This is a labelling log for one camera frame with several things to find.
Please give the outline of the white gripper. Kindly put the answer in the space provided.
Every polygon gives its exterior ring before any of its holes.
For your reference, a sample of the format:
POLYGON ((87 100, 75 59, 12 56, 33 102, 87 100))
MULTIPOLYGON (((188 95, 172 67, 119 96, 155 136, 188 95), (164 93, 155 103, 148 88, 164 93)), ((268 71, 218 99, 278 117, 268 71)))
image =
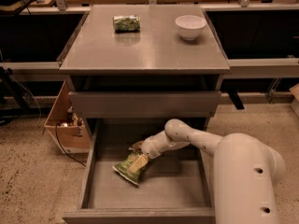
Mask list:
POLYGON ((165 131, 152 135, 145 139, 143 142, 138 141, 132 144, 133 150, 141 149, 143 154, 135 158, 133 163, 128 168, 128 171, 130 173, 136 173, 139 169, 143 168, 149 162, 149 158, 156 159, 165 151, 167 151, 170 144, 171 140, 166 135, 165 131))

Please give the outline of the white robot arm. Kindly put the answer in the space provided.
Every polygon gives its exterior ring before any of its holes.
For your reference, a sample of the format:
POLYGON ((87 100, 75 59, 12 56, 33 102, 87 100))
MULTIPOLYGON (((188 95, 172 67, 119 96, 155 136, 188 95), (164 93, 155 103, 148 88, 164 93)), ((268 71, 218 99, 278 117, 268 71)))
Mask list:
POLYGON ((219 136, 170 119, 164 130, 141 143, 141 154, 129 165, 136 174, 168 150, 191 144, 213 158, 217 224, 279 224, 273 186, 286 172, 273 148, 243 133, 219 136))

